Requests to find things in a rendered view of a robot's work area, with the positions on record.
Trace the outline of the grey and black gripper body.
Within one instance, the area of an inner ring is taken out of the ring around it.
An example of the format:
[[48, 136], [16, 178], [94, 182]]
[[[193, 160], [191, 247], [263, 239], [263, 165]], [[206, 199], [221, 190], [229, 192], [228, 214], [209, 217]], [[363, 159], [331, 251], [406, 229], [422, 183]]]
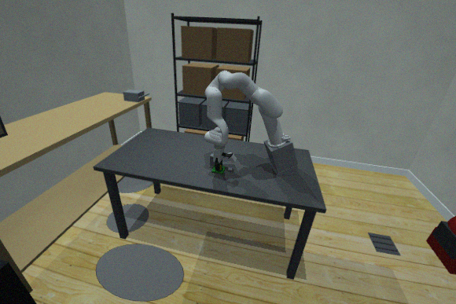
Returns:
[[222, 154], [224, 153], [224, 148], [223, 149], [214, 149], [214, 155], [213, 155], [213, 162], [215, 162], [216, 158], [218, 158], [218, 162], [220, 163], [223, 159], [224, 156]]

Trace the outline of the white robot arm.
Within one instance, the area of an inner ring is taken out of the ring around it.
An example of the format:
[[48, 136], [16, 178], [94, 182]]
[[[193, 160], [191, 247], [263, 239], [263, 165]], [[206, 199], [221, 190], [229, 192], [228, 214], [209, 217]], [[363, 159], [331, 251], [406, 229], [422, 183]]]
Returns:
[[221, 71], [205, 90], [207, 98], [207, 117], [218, 127], [208, 131], [204, 139], [214, 144], [214, 148], [223, 149], [228, 142], [229, 130], [222, 117], [222, 94], [224, 89], [238, 88], [254, 104], [258, 105], [259, 113], [269, 137], [268, 145], [272, 148], [281, 147], [291, 139], [281, 130], [279, 117], [283, 108], [279, 101], [267, 90], [259, 88], [246, 74]]

